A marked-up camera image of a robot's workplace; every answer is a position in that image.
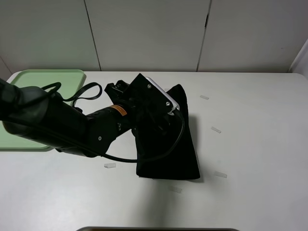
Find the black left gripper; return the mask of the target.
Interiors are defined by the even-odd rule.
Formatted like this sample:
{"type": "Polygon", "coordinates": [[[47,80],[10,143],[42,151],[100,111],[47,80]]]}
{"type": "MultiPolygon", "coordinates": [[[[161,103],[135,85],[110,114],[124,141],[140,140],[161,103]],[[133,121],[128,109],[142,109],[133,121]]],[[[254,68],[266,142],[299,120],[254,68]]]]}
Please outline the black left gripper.
{"type": "Polygon", "coordinates": [[[113,104],[105,108],[105,131],[110,135],[121,135],[130,129],[144,128],[164,135],[170,127],[169,117],[172,115],[155,116],[138,107],[132,99],[124,97],[128,86],[122,80],[106,85],[105,92],[113,104]]]}

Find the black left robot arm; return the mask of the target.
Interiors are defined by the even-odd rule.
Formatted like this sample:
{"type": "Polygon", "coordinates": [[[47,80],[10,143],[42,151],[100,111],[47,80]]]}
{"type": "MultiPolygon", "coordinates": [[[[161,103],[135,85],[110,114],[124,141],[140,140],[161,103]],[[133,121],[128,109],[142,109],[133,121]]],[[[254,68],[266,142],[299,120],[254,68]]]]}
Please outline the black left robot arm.
{"type": "Polygon", "coordinates": [[[143,75],[137,75],[130,84],[120,80],[100,88],[111,99],[111,106],[85,115],[69,105],[95,86],[97,83],[87,84],[64,99],[59,93],[59,82],[42,88],[19,88],[2,81],[0,119],[8,133],[59,152],[117,161],[117,157],[107,154],[117,137],[135,128],[142,118],[156,122],[179,110],[179,104],[170,95],[143,75]]]}

